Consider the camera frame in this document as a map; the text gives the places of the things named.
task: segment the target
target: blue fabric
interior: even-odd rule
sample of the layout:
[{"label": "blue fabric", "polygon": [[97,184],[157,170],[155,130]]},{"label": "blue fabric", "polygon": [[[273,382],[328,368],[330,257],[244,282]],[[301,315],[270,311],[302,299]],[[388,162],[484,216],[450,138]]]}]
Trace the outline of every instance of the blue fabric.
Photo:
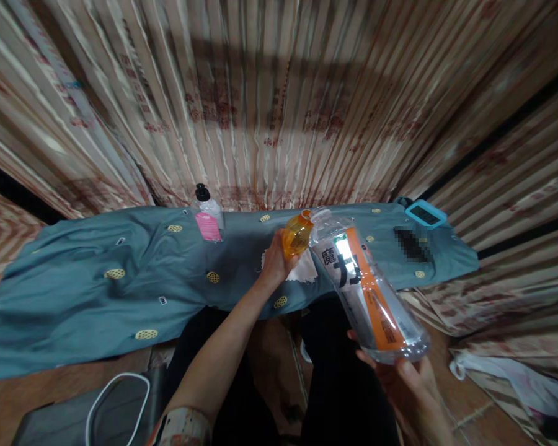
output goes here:
[{"label": "blue fabric", "polygon": [[[430,263],[406,260],[393,228],[419,229],[404,209],[397,203],[331,207],[334,214],[354,218],[363,238],[374,237],[368,246],[396,289],[443,282],[478,268],[475,251],[455,237],[448,224],[421,235],[428,238]],[[226,240],[219,244],[202,240],[189,209],[131,208],[43,229],[0,283],[0,378],[176,338],[205,305],[230,311],[259,275],[260,257],[273,233],[297,213],[228,212]],[[265,214],[270,219],[260,222]],[[182,230],[170,232],[170,225]],[[117,245],[121,237],[125,241]],[[322,267],[316,267],[314,283],[284,282],[260,317],[305,308],[330,292],[332,284]],[[104,277],[116,268],[126,275],[118,280]],[[210,271],[219,274],[219,283],[207,279]],[[166,298],[165,305],[160,296]],[[281,296],[287,296],[288,303],[274,309]],[[137,340],[139,330],[159,334]]]}]

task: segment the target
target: patterned sleeve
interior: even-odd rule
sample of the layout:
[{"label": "patterned sleeve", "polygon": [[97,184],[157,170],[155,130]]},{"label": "patterned sleeve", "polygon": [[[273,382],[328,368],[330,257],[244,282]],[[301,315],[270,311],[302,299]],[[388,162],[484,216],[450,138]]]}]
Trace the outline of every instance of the patterned sleeve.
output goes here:
[{"label": "patterned sleeve", "polygon": [[147,446],[209,446],[211,424],[199,411],[177,408],[160,421]]}]

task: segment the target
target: white cable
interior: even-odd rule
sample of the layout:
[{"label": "white cable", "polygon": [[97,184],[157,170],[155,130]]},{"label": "white cable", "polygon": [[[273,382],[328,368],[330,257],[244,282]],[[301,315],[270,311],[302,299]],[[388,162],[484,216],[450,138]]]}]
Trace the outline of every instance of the white cable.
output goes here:
[{"label": "white cable", "polygon": [[122,373],[120,375],[114,376],[114,378],[112,378],[112,380],[109,381],[107,386],[104,387],[104,389],[99,393],[99,396],[97,397],[97,399],[93,402],[93,405],[91,406],[91,410],[89,410],[89,415],[87,415],[87,422],[85,423],[85,446],[91,446],[91,441],[90,441],[90,437],[91,437],[91,415],[93,415],[93,410],[95,410],[95,407],[97,406],[97,403],[99,402],[99,400],[101,400],[101,397],[104,395],[104,393],[108,389],[108,387],[111,386],[111,384],[114,381],[116,381],[116,379],[118,379],[120,377],[124,377],[124,376],[139,378],[139,379],[143,380],[144,382],[146,382],[146,384],[147,384],[147,393],[144,396],[143,407],[141,407],[141,411],[139,412],[138,418],[136,419],[135,430],[134,430],[134,432],[132,432],[132,436],[130,437],[130,440],[128,441],[128,444],[126,446],[130,446],[132,444],[132,440],[135,439],[136,431],[138,431],[138,425],[141,422],[141,418],[143,416],[144,407],[147,405],[147,400],[149,399],[149,392],[151,391],[151,383],[149,382],[149,380],[147,378],[145,378],[142,375],[137,375],[137,374],[127,372],[127,373]]}]

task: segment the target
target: hand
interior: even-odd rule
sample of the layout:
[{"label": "hand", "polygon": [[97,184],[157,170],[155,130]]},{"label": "hand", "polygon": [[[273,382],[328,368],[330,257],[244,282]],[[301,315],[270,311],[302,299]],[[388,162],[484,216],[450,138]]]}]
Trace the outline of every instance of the hand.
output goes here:
[{"label": "hand", "polygon": [[[353,330],[347,332],[347,337],[357,342]],[[416,364],[400,358],[392,366],[377,363],[362,350],[355,354],[376,372],[406,445],[452,446],[453,435],[427,356]]]},{"label": "hand", "polygon": [[275,232],[273,242],[265,253],[265,266],[259,277],[259,281],[277,288],[283,282],[290,271],[298,264],[299,256],[294,256],[289,260],[283,254],[283,229]]}]

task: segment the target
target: pink label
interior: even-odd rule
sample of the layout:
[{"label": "pink label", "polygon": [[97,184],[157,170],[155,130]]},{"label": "pink label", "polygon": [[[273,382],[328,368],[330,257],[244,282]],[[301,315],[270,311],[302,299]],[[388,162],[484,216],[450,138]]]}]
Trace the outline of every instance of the pink label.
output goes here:
[{"label": "pink label", "polygon": [[219,232],[219,225],[217,219],[204,212],[199,212],[195,215],[197,225],[203,238],[209,242],[220,242],[221,233]]}]

